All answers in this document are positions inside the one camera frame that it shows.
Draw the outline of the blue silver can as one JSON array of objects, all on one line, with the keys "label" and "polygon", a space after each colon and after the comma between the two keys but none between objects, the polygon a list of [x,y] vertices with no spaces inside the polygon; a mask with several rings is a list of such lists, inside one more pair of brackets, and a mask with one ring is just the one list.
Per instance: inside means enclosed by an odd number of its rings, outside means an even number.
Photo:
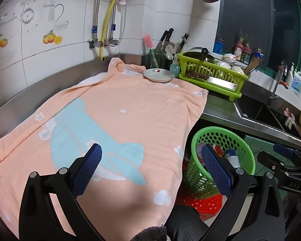
[{"label": "blue silver can", "polygon": [[236,154],[236,150],[227,149],[224,153],[224,158],[226,158],[234,168],[240,167],[239,158]]}]

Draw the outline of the steel sink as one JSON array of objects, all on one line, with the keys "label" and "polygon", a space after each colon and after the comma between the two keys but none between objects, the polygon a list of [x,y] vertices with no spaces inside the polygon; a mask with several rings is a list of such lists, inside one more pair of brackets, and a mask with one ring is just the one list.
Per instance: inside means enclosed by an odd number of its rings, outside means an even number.
[{"label": "steel sink", "polygon": [[292,125],[292,128],[286,127],[287,117],[281,114],[267,105],[242,95],[241,98],[235,102],[240,116],[253,120],[257,123],[273,127],[281,132],[293,136],[294,138],[301,140],[301,136],[297,129]]}]

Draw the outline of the red basket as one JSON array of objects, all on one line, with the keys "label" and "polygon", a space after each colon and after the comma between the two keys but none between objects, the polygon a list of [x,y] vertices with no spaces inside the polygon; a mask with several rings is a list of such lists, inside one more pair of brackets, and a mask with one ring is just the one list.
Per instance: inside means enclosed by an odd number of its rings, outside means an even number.
[{"label": "red basket", "polygon": [[206,199],[194,199],[184,187],[180,187],[175,203],[195,208],[200,218],[206,221],[219,213],[223,205],[223,198],[221,194],[217,194]]}]

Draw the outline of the green waste basket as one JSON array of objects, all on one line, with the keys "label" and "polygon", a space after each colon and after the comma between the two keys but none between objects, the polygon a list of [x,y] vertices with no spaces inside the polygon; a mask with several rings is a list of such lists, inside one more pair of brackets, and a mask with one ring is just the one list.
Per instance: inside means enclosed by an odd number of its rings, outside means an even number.
[{"label": "green waste basket", "polygon": [[[234,168],[224,158],[227,149],[236,150],[240,167]],[[234,178],[227,169],[255,173],[255,159],[250,147],[235,133],[216,126],[199,130],[191,141],[191,158],[184,182],[195,199],[206,199],[218,193],[231,197]]]}]

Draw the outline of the detergent bottle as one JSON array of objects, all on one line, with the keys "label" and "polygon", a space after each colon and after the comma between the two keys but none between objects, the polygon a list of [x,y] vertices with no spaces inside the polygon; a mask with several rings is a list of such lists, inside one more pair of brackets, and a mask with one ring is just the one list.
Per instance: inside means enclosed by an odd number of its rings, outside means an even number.
[{"label": "detergent bottle", "polygon": [[293,72],[293,81],[291,84],[291,89],[295,94],[299,94],[301,92],[301,72],[295,68]]}]

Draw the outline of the lime green dish rack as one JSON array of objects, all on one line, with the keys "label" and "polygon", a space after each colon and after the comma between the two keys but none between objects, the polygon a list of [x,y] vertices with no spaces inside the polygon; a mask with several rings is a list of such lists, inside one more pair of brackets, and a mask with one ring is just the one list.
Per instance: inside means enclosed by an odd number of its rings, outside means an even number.
[{"label": "lime green dish rack", "polygon": [[180,79],[228,96],[231,102],[242,97],[241,89],[244,81],[248,79],[246,75],[216,63],[188,57],[186,53],[178,54],[177,58],[181,68]]}]

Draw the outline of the peach towel with blue print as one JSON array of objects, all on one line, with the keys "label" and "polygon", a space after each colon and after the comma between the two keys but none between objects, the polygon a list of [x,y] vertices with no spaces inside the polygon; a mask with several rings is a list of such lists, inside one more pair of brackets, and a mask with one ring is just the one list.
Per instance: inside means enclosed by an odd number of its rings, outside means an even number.
[{"label": "peach towel with blue print", "polygon": [[182,181],[189,132],[208,92],[111,59],[108,71],[60,91],[0,139],[0,217],[18,234],[29,174],[69,167],[93,144],[102,159],[79,204],[106,240],[130,240],[163,225]]}]

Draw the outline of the teal soap bottle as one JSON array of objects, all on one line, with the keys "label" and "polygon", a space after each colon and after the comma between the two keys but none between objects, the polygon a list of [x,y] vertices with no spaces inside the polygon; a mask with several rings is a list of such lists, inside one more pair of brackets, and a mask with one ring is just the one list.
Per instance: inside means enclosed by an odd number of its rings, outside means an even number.
[{"label": "teal soap bottle", "polygon": [[175,78],[178,78],[181,68],[180,68],[180,63],[178,60],[173,60],[172,64],[170,65],[170,72],[174,74]]}]

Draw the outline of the white ceramic plate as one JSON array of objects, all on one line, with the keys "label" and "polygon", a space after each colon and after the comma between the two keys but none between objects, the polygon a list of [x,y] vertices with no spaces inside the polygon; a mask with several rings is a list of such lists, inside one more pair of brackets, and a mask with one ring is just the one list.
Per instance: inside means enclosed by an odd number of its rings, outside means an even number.
[{"label": "white ceramic plate", "polygon": [[174,79],[172,72],[161,68],[150,68],[143,73],[143,76],[150,81],[158,83],[166,83]]}]

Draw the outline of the dark green utensil holder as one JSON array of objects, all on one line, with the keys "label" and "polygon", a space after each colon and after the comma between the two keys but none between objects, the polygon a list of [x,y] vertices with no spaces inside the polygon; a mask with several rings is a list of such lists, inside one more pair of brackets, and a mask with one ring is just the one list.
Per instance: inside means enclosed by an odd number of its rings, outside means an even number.
[{"label": "dark green utensil holder", "polygon": [[169,70],[172,61],[167,59],[162,50],[153,49],[153,53],[149,51],[147,54],[142,56],[141,64],[145,66],[146,69],[158,67]]}]

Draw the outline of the pink bottle brush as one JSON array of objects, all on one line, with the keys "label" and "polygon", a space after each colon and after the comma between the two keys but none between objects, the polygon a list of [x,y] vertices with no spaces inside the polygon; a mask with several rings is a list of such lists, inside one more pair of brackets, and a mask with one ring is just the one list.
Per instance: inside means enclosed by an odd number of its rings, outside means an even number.
[{"label": "pink bottle brush", "polygon": [[149,34],[146,34],[143,38],[142,38],[143,42],[146,45],[146,48],[152,49],[153,48],[153,41],[152,41],[152,37]]}]

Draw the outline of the wall water valve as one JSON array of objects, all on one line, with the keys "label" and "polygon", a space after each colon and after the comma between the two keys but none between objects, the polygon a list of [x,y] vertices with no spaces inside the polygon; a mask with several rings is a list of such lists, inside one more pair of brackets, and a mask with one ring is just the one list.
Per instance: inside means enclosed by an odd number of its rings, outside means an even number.
[{"label": "wall water valve", "polygon": [[102,47],[116,47],[119,45],[119,40],[114,39],[113,37],[109,37],[107,40],[102,41],[98,39],[98,26],[94,25],[92,27],[92,40],[87,41],[89,44],[89,48],[92,50],[94,48],[102,48]]}]

